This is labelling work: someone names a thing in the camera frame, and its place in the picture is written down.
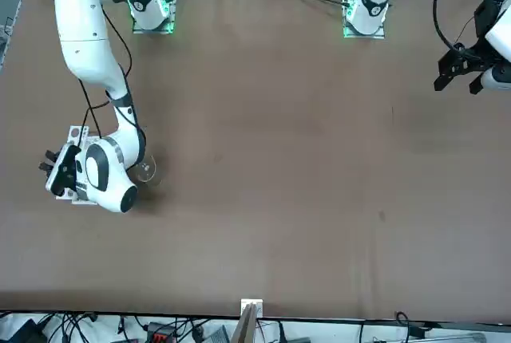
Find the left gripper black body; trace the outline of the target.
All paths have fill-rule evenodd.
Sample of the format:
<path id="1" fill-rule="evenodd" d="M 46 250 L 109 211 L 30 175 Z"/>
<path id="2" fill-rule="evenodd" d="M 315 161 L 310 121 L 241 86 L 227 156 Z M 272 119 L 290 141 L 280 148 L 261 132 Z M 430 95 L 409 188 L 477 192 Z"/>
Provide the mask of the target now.
<path id="1" fill-rule="evenodd" d="M 490 65 L 508 60 L 508 0 L 483 0 L 474 11 L 477 40 L 465 49 L 469 65 Z"/>

